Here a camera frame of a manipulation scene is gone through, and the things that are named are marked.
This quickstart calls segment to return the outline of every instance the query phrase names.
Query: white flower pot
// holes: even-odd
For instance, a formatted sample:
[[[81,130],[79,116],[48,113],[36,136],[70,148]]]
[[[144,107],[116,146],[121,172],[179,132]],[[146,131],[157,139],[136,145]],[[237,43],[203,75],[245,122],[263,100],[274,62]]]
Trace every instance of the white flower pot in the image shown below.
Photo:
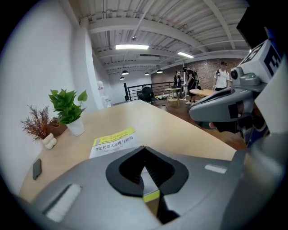
[[[73,121],[70,124],[66,124],[68,129],[70,130],[70,132],[72,132],[72,134],[74,136],[80,136],[83,132],[84,132],[84,126],[83,123],[81,121],[81,118],[78,118],[77,120]]]
[[[53,134],[49,134],[45,139],[42,140],[42,143],[47,149],[52,149],[56,145],[57,140],[54,138]]]

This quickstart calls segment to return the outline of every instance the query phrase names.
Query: white sticker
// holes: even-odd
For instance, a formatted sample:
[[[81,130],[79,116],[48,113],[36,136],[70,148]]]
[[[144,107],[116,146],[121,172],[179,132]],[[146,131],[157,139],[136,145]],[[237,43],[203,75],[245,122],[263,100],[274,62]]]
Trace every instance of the white sticker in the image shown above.
[[[213,172],[218,172],[218,173],[222,173],[224,174],[227,169],[226,168],[222,168],[222,167],[219,167],[219,166],[215,166],[215,165],[212,165],[212,164],[208,164],[204,167],[205,169],[207,170],[210,170],[210,171],[213,171]]]

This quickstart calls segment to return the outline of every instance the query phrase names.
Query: black metal railing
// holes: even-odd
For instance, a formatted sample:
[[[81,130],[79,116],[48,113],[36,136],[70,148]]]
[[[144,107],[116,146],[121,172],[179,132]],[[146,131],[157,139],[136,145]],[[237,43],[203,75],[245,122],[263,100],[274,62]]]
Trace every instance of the black metal railing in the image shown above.
[[[126,83],[124,83],[125,89],[125,100],[126,101],[134,101],[138,100],[138,95],[142,92],[142,88],[148,86],[152,89],[154,96],[160,96],[165,93],[168,93],[164,89],[171,88],[174,85],[173,81],[169,82],[161,82],[161,83],[152,83],[152,84],[141,84],[127,87]]]

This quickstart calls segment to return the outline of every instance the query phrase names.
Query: brown pot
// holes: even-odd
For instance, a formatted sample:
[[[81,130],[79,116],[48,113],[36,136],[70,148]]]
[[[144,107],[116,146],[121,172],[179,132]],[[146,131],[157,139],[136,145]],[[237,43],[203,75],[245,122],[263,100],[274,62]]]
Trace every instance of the brown pot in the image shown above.
[[[65,124],[59,124],[57,127],[51,128],[51,133],[54,137],[60,136],[65,130],[67,129],[67,126]]]

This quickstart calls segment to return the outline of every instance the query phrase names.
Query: green plant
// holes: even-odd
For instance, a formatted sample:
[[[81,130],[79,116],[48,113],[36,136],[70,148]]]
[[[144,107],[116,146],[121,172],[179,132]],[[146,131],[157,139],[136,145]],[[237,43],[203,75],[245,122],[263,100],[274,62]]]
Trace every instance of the green plant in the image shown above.
[[[87,92],[83,91],[79,97],[80,105],[74,104],[74,98],[76,97],[75,91],[66,92],[66,90],[51,90],[51,95],[49,95],[51,102],[54,105],[54,112],[58,112],[59,123],[70,124],[73,121],[80,118],[81,113],[84,109],[81,109],[82,102],[87,101]]]
[[[27,117],[25,121],[20,121],[23,124],[23,130],[28,135],[32,135],[34,141],[45,139],[51,133],[51,129],[58,126],[57,118],[49,118],[48,106],[39,111],[37,107],[28,107],[32,118]]]

